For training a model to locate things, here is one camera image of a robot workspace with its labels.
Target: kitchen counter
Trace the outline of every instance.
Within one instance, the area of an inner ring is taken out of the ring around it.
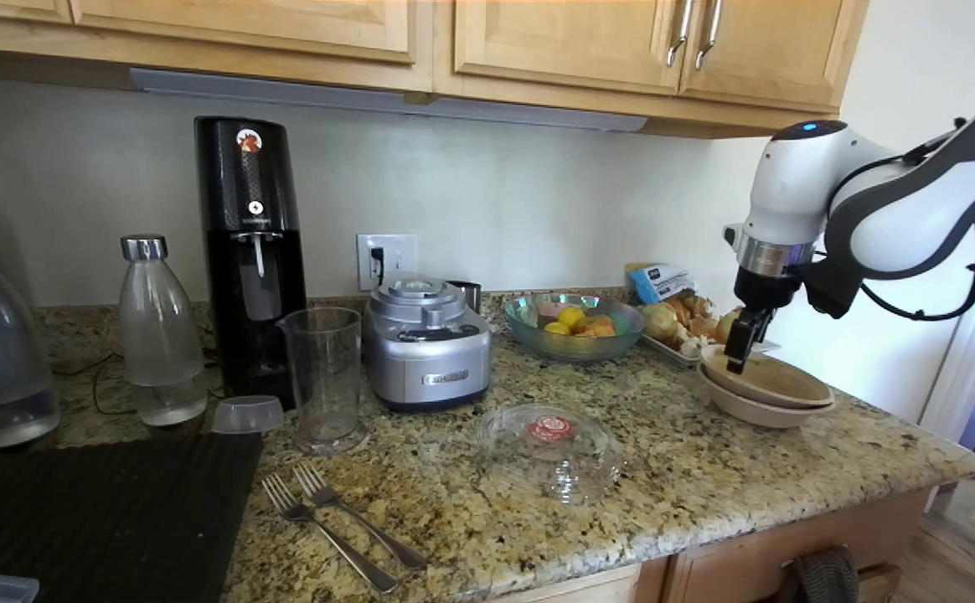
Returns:
[[[110,363],[62,376],[63,426],[54,446],[146,436],[117,404],[114,376]],[[624,448],[618,485],[594,503],[563,503],[485,465],[476,426],[485,412],[524,403],[604,423]],[[975,476],[968,448],[852,396],[793,432],[745,426],[713,407],[689,368],[653,349],[579,368],[496,338],[485,403],[414,414],[371,403],[370,432],[345,456],[306,456],[293,428],[270,432],[258,476],[293,476],[315,462],[385,533],[418,547],[433,566],[385,598],[493,598]],[[338,513],[326,519],[370,547]],[[256,490],[226,598],[371,594],[319,533],[280,523]]]

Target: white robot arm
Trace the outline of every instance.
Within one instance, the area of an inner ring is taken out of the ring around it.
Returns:
[[[761,152],[751,213],[726,226],[745,302],[726,363],[745,370],[772,314],[803,285],[842,317],[866,279],[911,279],[943,264],[975,224],[975,120],[909,152],[858,138],[842,120],[803,120]]]

